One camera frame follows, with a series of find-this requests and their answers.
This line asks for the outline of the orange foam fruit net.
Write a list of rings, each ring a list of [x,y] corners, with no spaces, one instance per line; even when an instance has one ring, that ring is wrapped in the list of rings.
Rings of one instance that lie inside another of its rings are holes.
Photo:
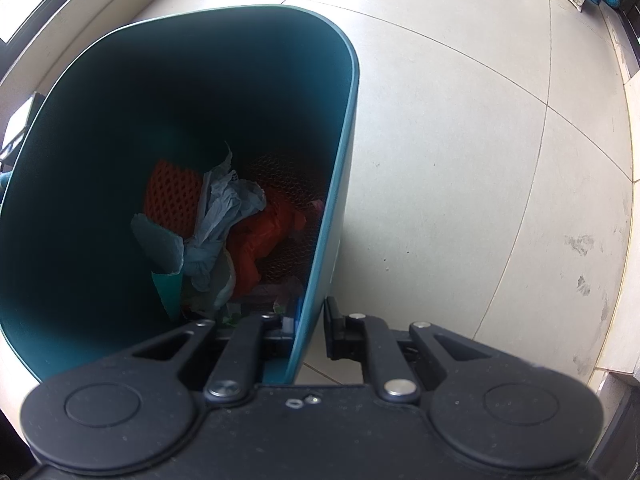
[[[203,176],[159,160],[155,165],[143,201],[143,213],[164,229],[190,238],[195,231]]]

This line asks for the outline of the grey plastic bag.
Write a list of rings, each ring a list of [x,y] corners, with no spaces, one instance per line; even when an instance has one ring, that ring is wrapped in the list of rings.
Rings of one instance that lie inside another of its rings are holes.
[[[184,248],[183,274],[198,292],[208,292],[212,271],[227,236],[240,221],[267,205],[265,191],[232,169],[232,151],[204,174],[193,235]]]

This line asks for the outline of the orange plastic bag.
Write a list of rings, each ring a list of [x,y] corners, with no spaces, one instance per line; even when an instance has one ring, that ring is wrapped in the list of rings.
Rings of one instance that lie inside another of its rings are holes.
[[[259,261],[306,226],[305,215],[285,195],[275,188],[266,188],[265,196],[265,208],[232,226],[227,237],[226,248],[235,270],[232,299],[249,294],[262,279]]]

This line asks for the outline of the teal plastic trash bin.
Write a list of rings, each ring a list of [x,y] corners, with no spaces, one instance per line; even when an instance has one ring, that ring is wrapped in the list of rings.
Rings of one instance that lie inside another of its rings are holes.
[[[178,14],[114,30],[58,78],[1,205],[1,333],[37,379],[167,332],[130,229],[157,162],[198,171],[283,157],[324,203],[292,382],[328,296],[352,166],[359,64],[348,37],[292,6]]]

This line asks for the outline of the red mesh net bag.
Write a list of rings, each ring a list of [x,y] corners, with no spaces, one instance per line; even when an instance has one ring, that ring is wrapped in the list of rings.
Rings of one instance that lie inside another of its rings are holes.
[[[267,192],[285,200],[292,209],[294,226],[273,250],[257,261],[264,285],[282,284],[297,278],[308,282],[316,252],[326,196],[316,175],[300,160],[277,155],[258,155],[250,165],[255,181]]]

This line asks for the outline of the teal plastic sheet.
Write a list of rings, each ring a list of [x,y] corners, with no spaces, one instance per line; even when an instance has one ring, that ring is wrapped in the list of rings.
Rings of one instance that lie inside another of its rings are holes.
[[[176,318],[182,294],[183,238],[153,222],[145,214],[135,214],[130,226],[150,262],[152,281],[160,302],[167,314]]]

